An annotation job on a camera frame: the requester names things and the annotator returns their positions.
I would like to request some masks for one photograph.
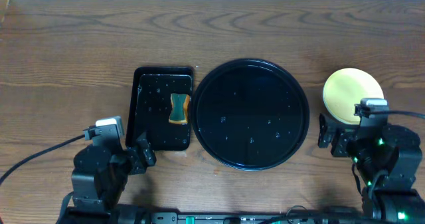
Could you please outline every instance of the rectangular black tray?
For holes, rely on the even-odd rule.
[[[188,124],[170,124],[172,93],[192,97],[193,71],[187,67],[141,67],[135,70],[127,125],[126,146],[147,131],[154,150],[181,151],[189,147],[191,135],[190,106]]]

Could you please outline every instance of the round black plate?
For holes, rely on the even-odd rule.
[[[307,135],[307,98],[295,78],[268,61],[230,61],[199,84],[192,105],[195,134],[218,161],[237,169],[275,167]]]

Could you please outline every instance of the yellow plate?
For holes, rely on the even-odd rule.
[[[365,71],[343,68],[334,72],[323,87],[323,101],[329,113],[346,124],[359,124],[354,104],[362,98],[384,98],[379,83]]]

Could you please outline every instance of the wooden table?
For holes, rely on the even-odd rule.
[[[239,171],[218,163],[192,134],[185,152],[158,152],[154,168],[129,177],[120,201],[152,209],[360,209],[351,161],[317,147],[321,90],[340,68],[373,75],[392,109],[425,113],[424,0],[12,0],[0,31],[0,174],[97,119],[120,115],[126,126],[140,66],[191,66],[195,86],[218,65],[244,57],[295,76],[311,118],[294,156],[266,171]],[[425,137],[423,120],[390,121]],[[72,159],[88,144],[15,171],[0,187],[3,221],[54,223],[72,191]],[[416,177],[425,196],[424,162]]]

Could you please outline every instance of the wood grain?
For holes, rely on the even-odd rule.
[[[218,65],[264,58],[299,81],[311,110],[299,151],[266,171],[185,152],[129,178],[121,202],[180,211],[285,212],[293,205],[361,208],[351,162],[316,146],[326,78],[373,75],[394,109],[425,113],[424,0],[12,0],[0,34],[0,174],[81,134],[97,119],[127,122],[140,66],[191,66],[195,86]],[[425,136],[423,121],[392,117]],[[72,190],[76,142],[19,168],[0,188],[5,223],[54,223]],[[425,164],[415,188],[425,196]]]

